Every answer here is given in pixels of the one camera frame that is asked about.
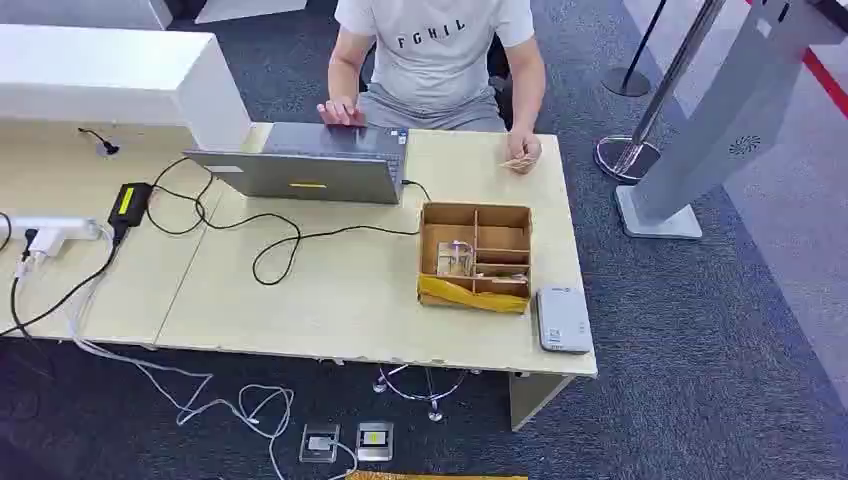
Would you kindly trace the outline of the person's left hand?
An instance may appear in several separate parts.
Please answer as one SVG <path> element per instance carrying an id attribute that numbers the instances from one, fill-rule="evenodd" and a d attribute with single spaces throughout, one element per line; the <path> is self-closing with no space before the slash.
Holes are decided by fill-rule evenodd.
<path id="1" fill-rule="evenodd" d="M 532 131 L 513 130 L 507 135 L 507 150 L 503 166 L 515 173 L 527 174 L 535 168 L 542 146 Z"/>

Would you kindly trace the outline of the person's right hand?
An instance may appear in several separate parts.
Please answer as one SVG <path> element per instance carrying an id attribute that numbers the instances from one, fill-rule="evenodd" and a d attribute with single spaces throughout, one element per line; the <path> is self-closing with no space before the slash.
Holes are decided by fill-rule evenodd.
<path id="1" fill-rule="evenodd" d="M 316 106 L 317 112 L 325 125 L 340 125 L 362 127 L 366 125 L 365 114 L 349 97 L 329 99 Z"/>

